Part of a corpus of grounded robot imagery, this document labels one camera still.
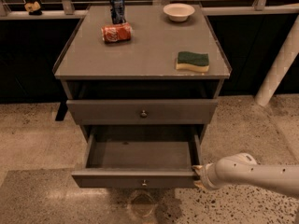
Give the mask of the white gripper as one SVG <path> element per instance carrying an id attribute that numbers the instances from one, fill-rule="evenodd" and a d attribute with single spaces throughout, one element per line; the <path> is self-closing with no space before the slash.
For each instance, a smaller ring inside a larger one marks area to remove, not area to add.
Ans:
<path id="1" fill-rule="evenodd" d="M 223 183 L 216 175 L 214 163 L 193 165 L 192 169 L 200 176 L 200 181 L 195 181 L 195 186 L 202 190 L 216 190 L 223 187 Z"/>

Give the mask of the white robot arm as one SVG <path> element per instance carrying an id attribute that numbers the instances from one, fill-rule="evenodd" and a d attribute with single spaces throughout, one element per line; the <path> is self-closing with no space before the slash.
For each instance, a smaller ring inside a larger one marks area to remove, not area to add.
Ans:
<path id="1" fill-rule="evenodd" d="M 299 165 L 261 165 L 240 153 L 192 169 L 203 224 L 298 224 Z"/>

